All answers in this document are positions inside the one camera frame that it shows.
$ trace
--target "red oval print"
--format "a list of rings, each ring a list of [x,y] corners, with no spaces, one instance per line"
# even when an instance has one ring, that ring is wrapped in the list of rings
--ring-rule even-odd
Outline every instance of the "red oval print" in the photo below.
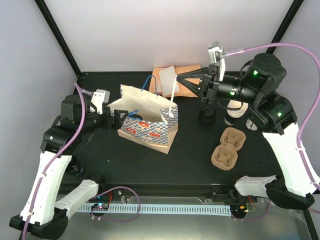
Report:
[[[139,124],[140,127],[149,128],[149,124],[144,122],[144,121],[140,121],[140,122],[138,122],[138,124]]]
[[[134,129],[130,128],[130,127],[126,127],[125,129],[131,134],[136,134],[137,133],[136,130],[134,130]]]
[[[159,133],[155,133],[155,132],[150,132],[149,135],[152,136],[152,137],[156,137],[156,138],[160,138],[161,137],[161,135]]]

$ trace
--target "gray floor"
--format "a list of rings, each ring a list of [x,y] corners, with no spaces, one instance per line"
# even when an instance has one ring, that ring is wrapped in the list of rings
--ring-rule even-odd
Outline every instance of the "gray floor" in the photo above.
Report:
[[[260,202],[248,218],[263,214]],[[130,215],[117,214],[118,219]],[[307,240],[311,239],[302,214],[272,206],[269,214],[254,222],[238,222],[225,216],[141,214],[129,223],[92,220],[87,213],[76,213],[60,240]]]

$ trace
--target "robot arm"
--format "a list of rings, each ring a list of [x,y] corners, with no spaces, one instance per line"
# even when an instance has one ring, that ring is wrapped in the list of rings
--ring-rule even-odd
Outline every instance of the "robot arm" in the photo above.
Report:
[[[244,196],[259,194],[260,197],[269,197],[281,208],[308,209],[314,203],[311,194],[317,189],[310,181],[297,146],[296,113],[290,101],[276,92],[286,70],[274,55],[260,53],[245,64],[249,68],[242,78],[223,75],[224,72],[220,72],[221,59],[226,55],[218,44],[214,46],[213,52],[209,48],[209,67],[179,74],[176,80],[206,104],[213,104],[215,98],[248,103],[248,117],[269,142],[283,173],[283,177],[277,179],[241,178],[235,184],[236,189]],[[199,84],[187,80],[192,78],[200,79]],[[319,183],[320,178],[307,154],[304,155],[315,181]]]
[[[27,217],[31,215],[28,231],[43,239],[58,239],[65,231],[69,219],[89,199],[103,191],[98,181],[85,179],[67,196],[56,201],[58,190],[64,173],[80,176],[83,173],[81,163],[74,156],[75,150],[81,145],[83,136],[93,134],[98,128],[106,130],[119,129],[128,116],[127,111],[115,110],[111,114],[107,103],[109,92],[97,90],[92,98],[85,96],[86,116],[84,126],[76,140],[57,158],[46,171],[42,172],[48,162],[70,140],[79,127],[81,119],[81,101],[79,95],[73,94],[61,103],[60,125],[53,125],[43,135],[38,172],[32,191],[20,215],[11,218],[9,225],[20,231],[23,230]],[[35,189],[42,178],[41,185],[34,202],[33,213],[29,213]]]

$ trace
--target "checkered paper bag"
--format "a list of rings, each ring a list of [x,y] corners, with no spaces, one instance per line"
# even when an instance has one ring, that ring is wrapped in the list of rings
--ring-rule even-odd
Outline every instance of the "checkered paper bag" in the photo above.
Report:
[[[178,131],[178,106],[162,96],[121,85],[121,98],[109,104],[111,111],[138,111],[143,120],[128,116],[118,130],[120,137],[167,154]]]

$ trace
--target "black tabletop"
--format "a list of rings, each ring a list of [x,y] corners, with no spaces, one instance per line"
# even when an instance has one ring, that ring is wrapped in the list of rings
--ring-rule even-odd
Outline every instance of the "black tabletop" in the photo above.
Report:
[[[147,72],[88,73],[81,86],[88,91],[110,91],[111,103],[121,97],[120,84],[140,88],[149,75]],[[262,133],[246,128],[245,117],[233,126],[246,135],[235,167],[229,171],[215,167],[211,155],[228,127],[224,122],[226,110],[214,105],[215,122],[202,125],[199,110],[205,105],[198,98],[175,97],[174,102],[179,112],[178,132],[168,154],[119,137],[116,130],[98,129],[75,153],[86,175],[103,175],[109,183],[165,185],[226,184],[240,176],[282,175],[268,142]],[[81,182],[81,178],[65,175],[62,182]]]

